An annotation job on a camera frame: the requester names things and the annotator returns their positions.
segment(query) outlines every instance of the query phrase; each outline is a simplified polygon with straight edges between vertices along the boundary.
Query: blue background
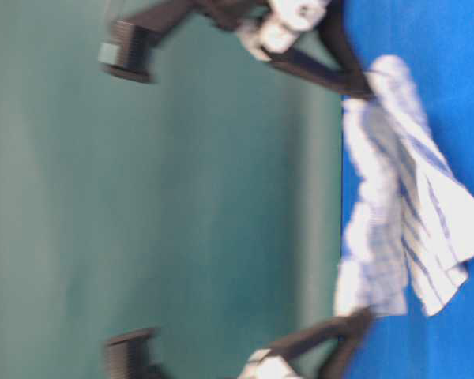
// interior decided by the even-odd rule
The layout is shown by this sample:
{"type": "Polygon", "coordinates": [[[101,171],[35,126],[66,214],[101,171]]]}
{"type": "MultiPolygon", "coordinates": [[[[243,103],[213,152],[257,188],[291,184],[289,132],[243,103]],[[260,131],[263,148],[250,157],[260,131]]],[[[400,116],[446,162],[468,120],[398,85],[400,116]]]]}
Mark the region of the blue background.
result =
{"type": "MultiPolygon", "coordinates": [[[[351,0],[346,10],[346,28],[365,67],[382,54],[407,62],[434,140],[474,195],[474,0],[351,0]]],[[[357,185],[344,152],[343,224],[357,185]]],[[[468,281],[436,316],[421,314],[409,288],[409,314],[375,325],[348,377],[474,378],[474,259],[467,266],[468,281]]]]}

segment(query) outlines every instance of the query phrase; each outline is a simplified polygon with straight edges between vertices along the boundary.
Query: white cloth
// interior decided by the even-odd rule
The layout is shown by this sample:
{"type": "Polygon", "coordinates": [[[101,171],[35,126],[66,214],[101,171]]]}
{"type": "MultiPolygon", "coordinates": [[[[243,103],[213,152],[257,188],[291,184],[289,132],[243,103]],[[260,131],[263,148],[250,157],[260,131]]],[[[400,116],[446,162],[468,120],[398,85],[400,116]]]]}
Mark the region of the white cloth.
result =
{"type": "Polygon", "coordinates": [[[474,257],[474,197],[432,141],[404,62],[382,56],[367,78],[376,99],[343,103],[346,148],[361,182],[343,236],[335,313],[405,313],[408,266],[430,316],[468,277],[462,262],[474,257]]]}

